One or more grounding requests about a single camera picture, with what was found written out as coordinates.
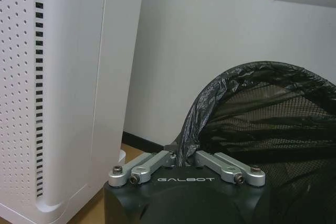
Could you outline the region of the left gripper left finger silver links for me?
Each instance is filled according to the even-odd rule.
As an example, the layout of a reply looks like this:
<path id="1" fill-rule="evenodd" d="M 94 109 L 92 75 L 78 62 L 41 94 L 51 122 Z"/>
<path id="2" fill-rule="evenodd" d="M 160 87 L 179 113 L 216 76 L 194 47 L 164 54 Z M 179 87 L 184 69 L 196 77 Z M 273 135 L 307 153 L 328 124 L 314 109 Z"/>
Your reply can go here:
<path id="1" fill-rule="evenodd" d="M 121 145 L 125 152 L 124 164 L 116 165 L 108 175 L 110 186 L 124 186 L 127 183 L 137 186 L 150 181 L 151 175 L 161 167 L 174 167 L 177 145 L 170 144 L 157 153 L 148 153 L 126 144 Z"/>

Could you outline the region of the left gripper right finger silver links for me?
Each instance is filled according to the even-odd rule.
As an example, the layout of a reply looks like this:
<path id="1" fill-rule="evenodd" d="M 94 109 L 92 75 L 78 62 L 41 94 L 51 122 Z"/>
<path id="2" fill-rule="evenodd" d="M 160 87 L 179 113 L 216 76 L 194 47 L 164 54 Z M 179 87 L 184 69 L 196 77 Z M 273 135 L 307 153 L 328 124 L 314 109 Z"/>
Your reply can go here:
<path id="1" fill-rule="evenodd" d="M 187 159 L 187 163 L 202 169 L 195 175 L 195 181 L 214 182 L 220 179 L 232 185 L 265 185 L 265 172 L 259 166 L 247 165 L 222 152 L 210 154 L 197 151 Z"/>

